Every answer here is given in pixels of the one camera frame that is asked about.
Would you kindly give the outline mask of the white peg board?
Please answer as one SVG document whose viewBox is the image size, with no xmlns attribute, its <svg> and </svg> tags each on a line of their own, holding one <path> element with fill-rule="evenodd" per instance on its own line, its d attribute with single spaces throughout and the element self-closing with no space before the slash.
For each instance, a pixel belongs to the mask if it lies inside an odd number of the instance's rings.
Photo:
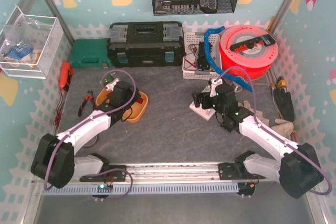
<svg viewBox="0 0 336 224">
<path fill-rule="evenodd" d="M 215 110 L 214 109 L 202 109 L 201 106 L 196 107 L 195 103 L 192 102 L 189 105 L 189 108 L 195 112 L 197 115 L 201 116 L 203 119 L 209 121 L 210 118 L 215 114 Z"/>
</svg>

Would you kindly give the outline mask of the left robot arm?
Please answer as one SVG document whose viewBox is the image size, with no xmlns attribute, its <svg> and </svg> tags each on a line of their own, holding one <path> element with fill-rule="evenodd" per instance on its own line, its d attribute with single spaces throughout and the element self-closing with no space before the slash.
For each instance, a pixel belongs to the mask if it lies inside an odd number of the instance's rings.
<svg viewBox="0 0 336 224">
<path fill-rule="evenodd" d="M 134 81 L 117 81 L 107 101 L 84 120 L 58 135 L 45 134 L 40 139 L 30 168 L 32 174 L 43 179 L 44 189 L 62 188 L 72 179 L 83 176 L 98 176 L 104 166 L 103 158 L 96 154 L 76 158 L 76 153 L 95 136 L 120 121 L 139 98 Z"/>
</svg>

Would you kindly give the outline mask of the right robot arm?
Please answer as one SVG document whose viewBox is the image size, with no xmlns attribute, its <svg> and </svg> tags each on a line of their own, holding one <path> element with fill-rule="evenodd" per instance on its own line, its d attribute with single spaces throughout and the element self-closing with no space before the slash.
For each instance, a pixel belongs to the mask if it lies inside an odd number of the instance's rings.
<svg viewBox="0 0 336 224">
<path fill-rule="evenodd" d="M 259 175 L 281 185 L 293 198 L 300 198 L 324 180 L 314 148 L 305 143 L 293 142 L 264 124 L 248 108 L 239 105 L 235 91 L 224 80 L 210 79 L 202 92 L 192 93 L 190 109 L 209 120 L 218 120 L 221 128 L 253 140 L 272 158 L 264 158 L 253 151 L 246 151 L 230 163 L 228 169 L 219 164 L 221 179 Z"/>
</svg>

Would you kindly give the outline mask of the green pipe fitting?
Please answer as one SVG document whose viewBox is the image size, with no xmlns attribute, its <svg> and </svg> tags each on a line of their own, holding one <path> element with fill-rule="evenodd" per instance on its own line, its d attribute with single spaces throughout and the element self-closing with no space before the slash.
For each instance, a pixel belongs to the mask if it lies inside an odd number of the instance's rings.
<svg viewBox="0 0 336 224">
<path fill-rule="evenodd" d="M 113 73 L 109 73 L 108 75 L 106 75 L 101 81 L 100 83 L 103 86 L 106 86 L 107 84 L 111 83 L 112 81 L 114 81 L 114 74 Z"/>
</svg>

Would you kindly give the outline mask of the yellow plastic tray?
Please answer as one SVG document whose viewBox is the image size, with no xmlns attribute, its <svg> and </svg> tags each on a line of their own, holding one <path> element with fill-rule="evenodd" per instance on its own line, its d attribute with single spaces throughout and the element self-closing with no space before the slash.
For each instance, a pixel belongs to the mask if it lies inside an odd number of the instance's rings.
<svg viewBox="0 0 336 224">
<path fill-rule="evenodd" d="M 103 89 L 96 98 L 96 105 L 102 105 L 103 101 L 107 99 L 111 94 L 112 91 Z M 123 121 L 126 121 L 128 123 L 136 123 L 140 120 L 143 113 L 146 111 L 148 105 L 148 96 L 142 91 L 140 91 L 139 94 L 140 98 L 143 99 L 142 104 L 139 104 L 137 101 L 132 104 L 131 107 L 124 112 L 122 116 Z"/>
</svg>

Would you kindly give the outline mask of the black plate assembly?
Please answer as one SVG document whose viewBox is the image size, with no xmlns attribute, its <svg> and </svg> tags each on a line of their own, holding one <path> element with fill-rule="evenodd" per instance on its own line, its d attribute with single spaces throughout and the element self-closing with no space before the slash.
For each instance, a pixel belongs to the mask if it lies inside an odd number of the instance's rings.
<svg viewBox="0 0 336 224">
<path fill-rule="evenodd" d="M 210 70 L 211 66 L 208 63 L 205 55 L 204 42 L 199 42 L 197 53 L 197 69 L 201 71 Z"/>
</svg>

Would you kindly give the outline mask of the red filament spool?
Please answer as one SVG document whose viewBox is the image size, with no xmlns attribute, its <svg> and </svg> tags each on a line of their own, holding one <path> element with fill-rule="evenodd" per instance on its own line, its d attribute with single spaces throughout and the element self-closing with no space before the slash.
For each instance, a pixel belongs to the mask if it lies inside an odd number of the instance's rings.
<svg viewBox="0 0 336 224">
<path fill-rule="evenodd" d="M 263 77 L 278 56 L 277 43 L 268 47 L 257 45 L 238 53 L 231 51 L 230 46 L 265 34 L 270 33 L 253 25 L 236 25 L 224 29 L 219 42 L 222 69 L 238 66 L 245 69 L 252 80 Z"/>
</svg>

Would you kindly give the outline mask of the green tool case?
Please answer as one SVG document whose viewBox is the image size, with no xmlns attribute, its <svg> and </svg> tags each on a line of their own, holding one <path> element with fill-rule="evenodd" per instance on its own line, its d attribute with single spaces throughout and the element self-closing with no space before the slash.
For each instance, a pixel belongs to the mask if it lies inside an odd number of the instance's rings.
<svg viewBox="0 0 336 224">
<path fill-rule="evenodd" d="M 74 41 L 69 62 L 73 68 L 113 66 L 108 58 L 107 39 L 77 39 Z"/>
</svg>

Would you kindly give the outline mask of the black toolbox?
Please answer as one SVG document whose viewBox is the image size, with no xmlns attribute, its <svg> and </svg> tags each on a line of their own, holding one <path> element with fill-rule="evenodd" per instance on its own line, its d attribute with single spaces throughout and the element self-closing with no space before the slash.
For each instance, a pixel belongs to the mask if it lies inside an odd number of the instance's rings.
<svg viewBox="0 0 336 224">
<path fill-rule="evenodd" d="M 108 30 L 107 56 L 124 67 L 179 67 L 185 55 L 180 22 L 113 23 Z"/>
</svg>

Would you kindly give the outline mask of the orange multimeter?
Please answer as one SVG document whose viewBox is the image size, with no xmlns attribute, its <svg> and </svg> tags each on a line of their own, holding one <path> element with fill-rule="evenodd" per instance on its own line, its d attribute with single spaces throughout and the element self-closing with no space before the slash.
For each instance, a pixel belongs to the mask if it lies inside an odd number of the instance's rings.
<svg viewBox="0 0 336 224">
<path fill-rule="evenodd" d="M 68 92 L 73 74 L 74 69 L 70 62 L 64 61 L 61 65 L 59 78 L 59 87 L 62 91 Z"/>
</svg>

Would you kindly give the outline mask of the black rubber glove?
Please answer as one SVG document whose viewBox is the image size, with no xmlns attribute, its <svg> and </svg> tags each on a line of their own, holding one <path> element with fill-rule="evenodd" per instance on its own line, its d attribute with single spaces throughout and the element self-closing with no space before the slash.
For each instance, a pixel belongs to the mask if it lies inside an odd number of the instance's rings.
<svg viewBox="0 0 336 224">
<path fill-rule="evenodd" d="M 286 121 L 294 122 L 295 112 L 290 92 L 286 91 L 284 88 L 275 88 L 273 94 L 281 117 Z"/>
</svg>

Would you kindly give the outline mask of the white perforated basket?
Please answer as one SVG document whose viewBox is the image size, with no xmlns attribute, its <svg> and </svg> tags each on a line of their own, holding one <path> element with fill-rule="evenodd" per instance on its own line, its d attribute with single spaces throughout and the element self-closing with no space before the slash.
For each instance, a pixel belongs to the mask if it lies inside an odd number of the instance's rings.
<svg viewBox="0 0 336 224">
<path fill-rule="evenodd" d="M 184 79 L 207 80 L 219 76 L 206 59 L 203 33 L 185 32 L 184 50 L 185 56 L 182 60 Z"/>
</svg>

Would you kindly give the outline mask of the beige work glove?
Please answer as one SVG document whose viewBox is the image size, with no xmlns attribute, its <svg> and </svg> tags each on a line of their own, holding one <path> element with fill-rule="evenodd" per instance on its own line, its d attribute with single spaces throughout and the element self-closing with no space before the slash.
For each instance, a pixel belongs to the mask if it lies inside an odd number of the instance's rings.
<svg viewBox="0 0 336 224">
<path fill-rule="evenodd" d="M 239 103 L 238 105 L 240 107 L 244 107 L 244 108 L 248 109 L 250 112 L 254 113 L 254 109 L 251 107 L 249 101 L 245 100 L 245 101 L 243 101 L 243 103 Z M 262 121 L 264 124 L 269 126 L 269 121 L 270 120 L 263 116 L 262 111 L 257 110 L 256 111 L 256 116 L 258 117 L 258 119 L 260 121 Z M 273 129 L 278 134 L 280 134 L 281 136 L 286 137 L 287 139 L 291 140 L 291 134 L 294 130 L 294 125 L 293 125 L 292 122 L 284 120 L 284 119 L 277 118 L 277 119 L 275 119 L 274 124 L 270 128 Z"/>
</svg>

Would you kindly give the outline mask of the black power strip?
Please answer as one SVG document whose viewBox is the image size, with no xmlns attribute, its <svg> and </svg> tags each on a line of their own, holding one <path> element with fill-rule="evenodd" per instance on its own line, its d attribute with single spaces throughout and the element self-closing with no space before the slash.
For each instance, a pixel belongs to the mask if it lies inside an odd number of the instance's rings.
<svg viewBox="0 0 336 224">
<path fill-rule="evenodd" d="M 275 43 L 276 41 L 272 37 L 272 35 L 265 34 L 262 36 L 258 36 L 258 37 L 255 37 L 249 40 L 245 40 L 245 41 L 233 44 L 230 46 L 230 50 L 238 53 L 238 52 L 246 51 L 248 49 L 253 49 L 257 45 L 268 47 L 268 46 L 274 45 Z"/>
</svg>

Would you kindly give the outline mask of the clear acrylic box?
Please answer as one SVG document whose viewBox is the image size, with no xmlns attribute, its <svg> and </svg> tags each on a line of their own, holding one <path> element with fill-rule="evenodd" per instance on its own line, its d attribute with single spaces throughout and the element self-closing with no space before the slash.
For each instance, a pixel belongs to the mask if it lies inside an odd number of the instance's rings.
<svg viewBox="0 0 336 224">
<path fill-rule="evenodd" d="M 9 77 L 46 79 L 63 29 L 57 17 L 24 14 L 17 6 L 1 31 L 1 70 Z"/>
</svg>

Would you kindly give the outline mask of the orange handled pliers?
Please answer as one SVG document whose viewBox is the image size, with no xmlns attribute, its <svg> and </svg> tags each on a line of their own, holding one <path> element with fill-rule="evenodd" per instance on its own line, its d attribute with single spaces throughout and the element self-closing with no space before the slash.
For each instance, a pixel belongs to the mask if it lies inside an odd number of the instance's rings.
<svg viewBox="0 0 336 224">
<path fill-rule="evenodd" d="M 83 112 L 83 109 L 84 107 L 86 106 L 86 104 L 88 103 L 88 101 L 91 103 L 91 106 L 92 106 L 92 109 L 95 110 L 96 109 L 96 103 L 95 103 L 95 98 L 94 98 L 94 95 L 93 95 L 93 91 L 92 90 L 89 90 L 87 91 L 87 94 L 84 98 L 84 100 L 82 101 L 79 109 L 78 109 L 78 113 L 77 115 L 79 117 L 82 116 L 82 112 Z"/>
</svg>

